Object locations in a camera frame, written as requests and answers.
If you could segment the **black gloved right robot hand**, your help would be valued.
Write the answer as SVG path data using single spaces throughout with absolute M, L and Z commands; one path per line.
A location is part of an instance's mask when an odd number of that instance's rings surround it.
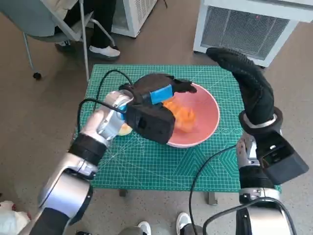
M 221 68 L 231 72 L 237 80 L 250 123 L 259 125 L 273 119 L 273 89 L 253 61 L 227 48 L 210 47 L 206 55 Z

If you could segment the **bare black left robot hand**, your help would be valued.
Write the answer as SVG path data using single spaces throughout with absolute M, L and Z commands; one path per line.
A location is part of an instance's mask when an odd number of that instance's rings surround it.
M 174 96 L 175 93 L 196 93 L 192 82 L 176 79 L 165 73 L 151 73 L 143 76 L 134 83 L 134 89 L 146 104 L 158 104 Z

